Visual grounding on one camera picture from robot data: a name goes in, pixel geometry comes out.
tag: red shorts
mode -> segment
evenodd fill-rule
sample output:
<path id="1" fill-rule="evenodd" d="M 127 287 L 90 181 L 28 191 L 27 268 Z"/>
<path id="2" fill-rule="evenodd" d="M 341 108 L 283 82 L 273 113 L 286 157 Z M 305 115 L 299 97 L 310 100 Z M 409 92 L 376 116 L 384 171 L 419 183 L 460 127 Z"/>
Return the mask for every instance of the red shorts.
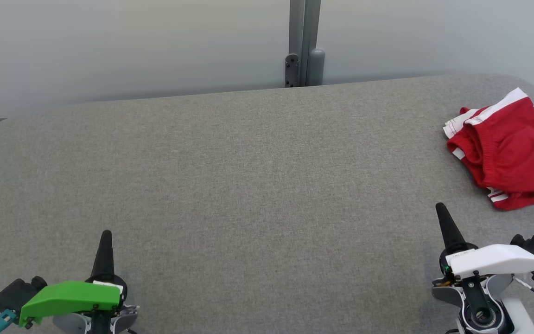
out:
<path id="1" fill-rule="evenodd" d="M 513 210 L 534 204 L 534 106 L 521 89 L 482 109 L 461 110 L 446 123 L 447 146 L 489 188 L 494 205 Z"/>

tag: teal connector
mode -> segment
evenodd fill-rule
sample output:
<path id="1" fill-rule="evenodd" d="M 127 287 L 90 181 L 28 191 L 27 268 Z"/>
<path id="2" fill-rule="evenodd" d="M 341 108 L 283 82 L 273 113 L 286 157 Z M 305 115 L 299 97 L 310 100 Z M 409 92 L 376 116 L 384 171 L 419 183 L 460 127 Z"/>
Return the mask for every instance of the teal connector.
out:
<path id="1" fill-rule="evenodd" d="M 4 329 L 8 328 L 9 325 L 13 323 L 13 321 L 17 318 L 17 315 L 15 315 L 14 312 L 12 312 L 10 309 L 6 309 L 0 314 L 0 333 L 4 331 Z"/>

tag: silver metal bracket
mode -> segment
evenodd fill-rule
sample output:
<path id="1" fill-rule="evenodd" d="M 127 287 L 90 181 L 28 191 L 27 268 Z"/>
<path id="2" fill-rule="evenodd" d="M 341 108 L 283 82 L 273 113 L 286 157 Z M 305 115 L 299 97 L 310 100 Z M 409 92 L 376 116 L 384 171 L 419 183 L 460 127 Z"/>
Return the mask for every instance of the silver metal bracket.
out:
<path id="1" fill-rule="evenodd" d="M 290 53 L 286 57 L 286 87 L 299 87 L 299 81 L 299 57 L 295 53 Z"/>

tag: white cable connector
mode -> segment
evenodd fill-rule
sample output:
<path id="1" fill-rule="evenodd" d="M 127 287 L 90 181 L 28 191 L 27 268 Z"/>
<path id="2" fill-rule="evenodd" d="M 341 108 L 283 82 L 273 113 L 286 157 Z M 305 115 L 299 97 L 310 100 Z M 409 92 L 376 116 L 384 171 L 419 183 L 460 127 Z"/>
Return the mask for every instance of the white cable connector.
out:
<path id="1" fill-rule="evenodd" d="M 521 281 L 521 279 L 519 279 L 518 277 L 515 277 L 515 280 L 518 282 L 518 283 L 521 283 L 522 285 L 524 285 L 527 289 L 531 290 L 533 287 L 531 287 L 530 285 L 528 285 L 527 283 L 524 283 L 523 281 Z"/>

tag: red fabric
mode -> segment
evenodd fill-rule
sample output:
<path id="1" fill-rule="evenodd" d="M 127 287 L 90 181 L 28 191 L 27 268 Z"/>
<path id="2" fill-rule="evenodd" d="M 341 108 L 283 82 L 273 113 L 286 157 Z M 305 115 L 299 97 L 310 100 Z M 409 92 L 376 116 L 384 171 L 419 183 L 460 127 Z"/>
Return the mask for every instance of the red fabric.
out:
<path id="1" fill-rule="evenodd" d="M 460 114 L 467 111 L 462 108 Z M 463 128 L 449 139 L 449 150 L 459 148 L 464 152 L 461 161 L 471 171 L 476 186 L 500 189 L 508 195 L 507 199 L 499 197 L 501 200 L 494 201 L 498 209 L 534 204 L 532 101 L 524 97 L 497 111 L 483 111 L 465 121 Z"/>

